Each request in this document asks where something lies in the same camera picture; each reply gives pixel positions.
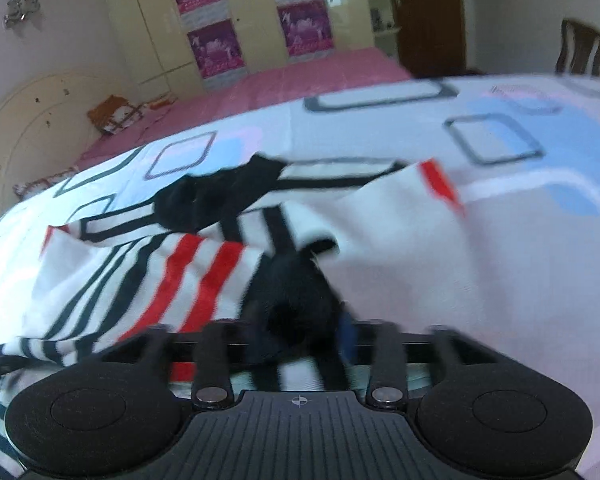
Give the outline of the striped white black red shirt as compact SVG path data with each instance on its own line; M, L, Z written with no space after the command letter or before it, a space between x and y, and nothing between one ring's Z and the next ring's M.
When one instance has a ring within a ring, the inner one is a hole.
M464 206L433 159L285 162L147 179L75 174L0 220L0 334L26 367L0 376L0 479L23 469L4 411L27 385L163 324L193 332L259 296L308 312L314 286L280 260L312 252L344 304L411 330L467 328L484 301Z

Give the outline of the white patterned bed sheet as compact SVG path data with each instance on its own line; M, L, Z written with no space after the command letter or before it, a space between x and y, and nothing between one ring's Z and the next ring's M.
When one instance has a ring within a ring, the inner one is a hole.
M334 228L328 274L358 313L450 324L564 382L593 413L583 473L600 479L600 80L410 80L326 93L195 125L160 110L110 154L0 220L0 341L76 357L109 309L105 276L145 244L150 198L254 154L286 186L239 231L270 247L279 207L293 240Z

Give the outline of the pink bed cover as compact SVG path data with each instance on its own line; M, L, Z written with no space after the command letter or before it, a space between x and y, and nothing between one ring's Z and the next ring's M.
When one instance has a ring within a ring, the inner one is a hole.
M84 170L166 136L260 108L412 77L377 48L337 52L327 58L265 70L205 96L162 99L156 108L144 107L140 120L112 136L102 136L74 166Z

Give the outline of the orange patterned pillow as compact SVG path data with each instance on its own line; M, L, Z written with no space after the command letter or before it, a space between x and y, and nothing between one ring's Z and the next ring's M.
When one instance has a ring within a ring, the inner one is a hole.
M122 96L110 96L86 113L103 136L114 136L139 122L144 115L143 105L134 105Z

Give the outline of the floral pillow near headboard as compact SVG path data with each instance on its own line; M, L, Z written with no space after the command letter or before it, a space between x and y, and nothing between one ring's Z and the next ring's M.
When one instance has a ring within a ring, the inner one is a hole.
M49 176L38 178L29 182L17 183L12 187L15 196L23 202L33 196L37 196L40 193L52 188L59 182L65 181L70 177L73 177L78 172L76 166L66 168L59 171L57 174L50 174Z

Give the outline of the lower left purple poster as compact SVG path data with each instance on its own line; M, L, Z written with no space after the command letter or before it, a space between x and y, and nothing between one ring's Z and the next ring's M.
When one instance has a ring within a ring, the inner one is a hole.
M230 20L192 30L187 38L202 78L209 79L245 67Z

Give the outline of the cream round headboard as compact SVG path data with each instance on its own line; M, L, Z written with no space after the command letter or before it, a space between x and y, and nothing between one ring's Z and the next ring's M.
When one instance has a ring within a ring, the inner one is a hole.
M132 96L111 76L64 73L25 84L0 105L0 219L18 203L12 187L73 165L100 137L87 112Z

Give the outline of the cream corner shelf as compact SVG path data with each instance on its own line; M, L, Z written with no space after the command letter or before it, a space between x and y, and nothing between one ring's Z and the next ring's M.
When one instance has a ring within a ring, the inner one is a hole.
M392 58L399 59L398 32L400 27L394 17L393 0L367 0L374 33L375 47Z

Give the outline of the lower right purple poster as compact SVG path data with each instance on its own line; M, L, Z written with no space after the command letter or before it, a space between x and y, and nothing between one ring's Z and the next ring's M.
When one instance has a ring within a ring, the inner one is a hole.
M324 0L283 4L277 12L291 58L322 54L335 47Z

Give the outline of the cream wardrobe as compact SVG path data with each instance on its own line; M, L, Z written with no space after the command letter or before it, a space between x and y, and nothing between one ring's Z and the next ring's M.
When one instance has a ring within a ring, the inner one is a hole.
M330 52L291 58L274 0L226 0L228 18L242 50L244 68L204 79L175 0L106 0L114 32L140 97L151 100L169 92L180 98L200 96L234 84L247 75L327 58L337 52L373 47L367 0L324 0L335 47Z

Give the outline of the dark brown wooden door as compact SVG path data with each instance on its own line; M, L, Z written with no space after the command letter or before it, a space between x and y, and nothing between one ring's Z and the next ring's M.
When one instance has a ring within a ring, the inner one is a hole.
M400 63L415 77L457 76L466 68L463 0L392 0Z

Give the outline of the dark wooden chair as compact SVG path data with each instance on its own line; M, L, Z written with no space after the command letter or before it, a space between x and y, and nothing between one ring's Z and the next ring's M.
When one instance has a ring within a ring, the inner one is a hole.
M564 18L560 25L560 52L556 74L600 76L600 30L588 23Z

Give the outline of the wall lamp sconce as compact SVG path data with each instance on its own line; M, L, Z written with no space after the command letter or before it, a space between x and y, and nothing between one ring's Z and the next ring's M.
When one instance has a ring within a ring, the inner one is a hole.
M40 0L7 0L7 12L3 18L4 29L15 28L40 9Z

